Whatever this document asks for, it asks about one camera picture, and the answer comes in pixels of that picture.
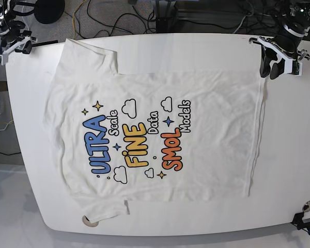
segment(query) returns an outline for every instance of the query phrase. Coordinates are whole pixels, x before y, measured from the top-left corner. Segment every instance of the white table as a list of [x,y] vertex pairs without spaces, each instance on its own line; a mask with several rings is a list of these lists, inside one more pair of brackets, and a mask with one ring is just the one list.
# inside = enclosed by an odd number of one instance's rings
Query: white table
[[[259,70],[260,47],[249,36],[162,34],[99,38],[85,42],[118,52],[120,73],[194,68]],[[310,53],[310,42],[301,46]],[[17,135],[42,217],[54,230],[123,236],[170,236],[220,233],[292,221],[310,200],[310,61],[303,76],[282,75],[267,84],[260,156],[251,195],[209,203],[131,201],[130,215],[85,226],[49,158],[42,127],[44,101],[63,44],[12,54],[7,79]]]

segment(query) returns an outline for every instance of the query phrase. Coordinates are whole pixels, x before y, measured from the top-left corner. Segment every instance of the round hole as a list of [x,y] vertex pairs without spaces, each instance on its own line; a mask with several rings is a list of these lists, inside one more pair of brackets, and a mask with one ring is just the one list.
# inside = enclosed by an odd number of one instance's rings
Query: round hole
[[86,216],[83,216],[82,220],[83,220],[83,223],[89,227],[96,227],[99,225],[99,222],[91,223]]
[[302,211],[304,213],[310,212],[310,201],[308,201],[306,204],[304,204]]

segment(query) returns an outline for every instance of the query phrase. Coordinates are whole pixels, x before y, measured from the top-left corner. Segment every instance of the yellow cable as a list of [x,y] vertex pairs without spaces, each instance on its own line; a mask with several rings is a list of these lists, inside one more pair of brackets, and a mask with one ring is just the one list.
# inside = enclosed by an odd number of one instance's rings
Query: yellow cable
[[76,38],[76,30],[74,27],[74,15],[76,14],[77,10],[79,10],[79,8],[83,5],[83,3],[85,3],[86,0],[83,0],[78,7],[76,8],[76,10],[74,11],[73,15],[72,15],[72,27],[73,27],[73,39]]

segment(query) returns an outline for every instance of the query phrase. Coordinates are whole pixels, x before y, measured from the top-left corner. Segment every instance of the gray carpet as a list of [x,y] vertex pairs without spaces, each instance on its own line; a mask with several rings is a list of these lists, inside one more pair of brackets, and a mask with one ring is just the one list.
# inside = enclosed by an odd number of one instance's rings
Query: gray carpet
[[[66,0],[66,13],[72,15],[76,7],[82,2],[82,0]],[[81,34],[84,37],[91,38],[99,30],[105,29],[111,32],[110,27],[105,27],[96,21],[93,21],[87,14],[88,0],[77,12],[77,18],[81,24]],[[145,18],[148,18],[149,14],[152,12],[152,6],[150,2],[139,1],[135,8]],[[28,7],[23,9],[24,12],[29,10]],[[131,5],[128,4],[127,0],[91,0],[90,14],[95,19],[107,24],[114,25],[117,18],[123,13],[134,13]],[[55,23],[44,25],[35,19],[33,15],[25,17],[24,20],[29,25],[32,36],[37,37],[39,42],[58,40],[59,42],[64,42],[66,38],[73,38],[73,28],[72,28],[72,18],[63,14],[62,17]],[[136,17],[131,15],[125,15],[122,17],[117,26],[130,30],[134,34],[143,34],[145,31],[145,26]],[[121,30],[114,30],[113,36],[117,35],[129,35]],[[106,32],[101,32],[97,37],[107,36]],[[82,39],[79,35],[76,35],[76,39]],[[6,80],[5,67],[0,66],[0,81]],[[0,109],[2,114],[0,115],[0,129],[5,127],[3,122],[10,121],[10,102],[9,95],[7,92],[0,93]],[[0,132],[0,151],[4,153],[14,153],[20,151],[18,139],[15,131],[14,124],[8,126],[5,131]],[[0,154],[1,164],[23,164],[23,159],[21,155],[4,156]]]

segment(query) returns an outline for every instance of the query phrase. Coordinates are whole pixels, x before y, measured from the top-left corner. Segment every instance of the black metal stand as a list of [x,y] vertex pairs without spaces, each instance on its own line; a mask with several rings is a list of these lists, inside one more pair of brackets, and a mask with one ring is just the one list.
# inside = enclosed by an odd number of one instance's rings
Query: black metal stand
[[297,230],[301,230],[306,228],[308,234],[310,235],[310,222],[304,223],[302,218],[304,217],[304,213],[297,213],[294,215],[293,221],[291,222],[294,226],[296,226]]

